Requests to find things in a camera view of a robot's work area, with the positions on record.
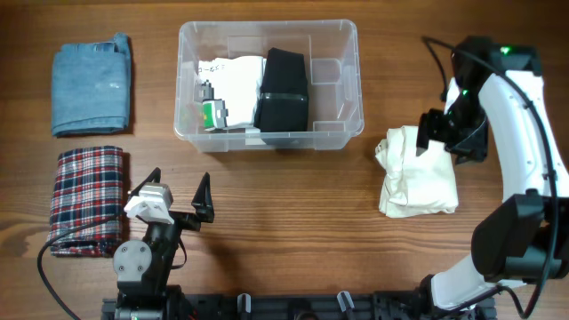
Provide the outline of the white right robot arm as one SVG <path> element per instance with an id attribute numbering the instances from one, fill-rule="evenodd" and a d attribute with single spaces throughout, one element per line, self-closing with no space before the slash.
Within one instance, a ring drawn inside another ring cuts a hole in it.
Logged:
<path id="1" fill-rule="evenodd" d="M 421 116 L 417 151 L 438 141 L 457 164 L 480 163 L 494 145 L 503 199 L 475 228 L 469 255 L 427 276 L 414 298 L 423 314 L 442 319 L 529 284 L 529 302 L 517 305 L 527 318 L 545 284 L 568 274 L 568 171 L 545 108 L 540 56 L 487 36 L 468 36 L 450 52 L 445 108 Z"/>

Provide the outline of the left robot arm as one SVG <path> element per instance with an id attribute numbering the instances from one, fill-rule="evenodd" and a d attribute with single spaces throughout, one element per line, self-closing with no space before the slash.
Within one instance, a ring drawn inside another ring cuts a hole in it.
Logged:
<path id="1" fill-rule="evenodd" d="M 178 285 L 169 285 L 178 249 L 184 249 L 181 233 L 198 232 L 203 223 L 214 221 L 210 174 L 205 173 L 191 201 L 195 211 L 171 209 L 172 192 L 160 182 L 156 168 L 128 196 L 124 212 L 129 219 L 147 224 L 141 240 L 128 240 L 115 251 L 113 268 L 117 275 L 118 294 L 105 300 L 103 319 L 197 319 L 197 311 Z"/>

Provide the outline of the white printed t-shirt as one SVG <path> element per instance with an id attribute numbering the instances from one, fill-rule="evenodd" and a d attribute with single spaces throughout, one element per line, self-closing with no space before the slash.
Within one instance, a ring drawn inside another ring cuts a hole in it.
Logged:
<path id="1" fill-rule="evenodd" d="M 262 56 L 199 61 L 200 81 L 212 86 L 213 98 L 222 100 L 227 110 L 220 129 L 253 127 L 265 64 L 266 59 Z"/>

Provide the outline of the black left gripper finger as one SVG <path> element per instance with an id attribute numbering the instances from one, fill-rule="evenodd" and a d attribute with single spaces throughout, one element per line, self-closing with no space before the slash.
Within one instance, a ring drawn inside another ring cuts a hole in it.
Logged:
<path id="1" fill-rule="evenodd" d="M 196 216 L 201 222 L 213 223 L 214 209 L 212 203 L 210 174 L 206 172 L 193 197 L 191 205 L 196 211 Z"/>
<path id="2" fill-rule="evenodd" d="M 128 192 L 129 196 L 137 196 L 140 190 L 147 184 L 147 183 L 159 183 L 161 180 L 161 169 L 156 167 L 149 176 L 143 180 L 137 187 L 133 190 Z"/>

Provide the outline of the cream cloth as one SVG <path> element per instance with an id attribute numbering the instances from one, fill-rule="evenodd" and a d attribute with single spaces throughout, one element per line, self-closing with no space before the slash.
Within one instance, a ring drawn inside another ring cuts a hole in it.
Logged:
<path id="1" fill-rule="evenodd" d="M 450 153 L 432 140 L 418 156 L 417 135 L 416 126 L 389 129 L 375 148 L 375 158 L 385 170 L 379 211 L 392 219 L 453 213 L 459 205 Z"/>

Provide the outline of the clear plastic storage bin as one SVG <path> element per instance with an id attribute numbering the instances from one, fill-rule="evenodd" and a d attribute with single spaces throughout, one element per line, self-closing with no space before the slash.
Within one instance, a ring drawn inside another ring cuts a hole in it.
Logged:
<path id="1" fill-rule="evenodd" d="M 336 150 L 364 127 L 353 21 L 180 28 L 173 130 L 197 150 Z"/>

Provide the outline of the black garment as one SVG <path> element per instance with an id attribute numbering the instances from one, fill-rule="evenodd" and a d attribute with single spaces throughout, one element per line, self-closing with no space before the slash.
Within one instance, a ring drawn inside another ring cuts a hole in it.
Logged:
<path id="1" fill-rule="evenodd" d="M 268 51 L 254 126 L 261 132 L 305 132 L 309 90 L 304 56 L 278 48 Z"/>

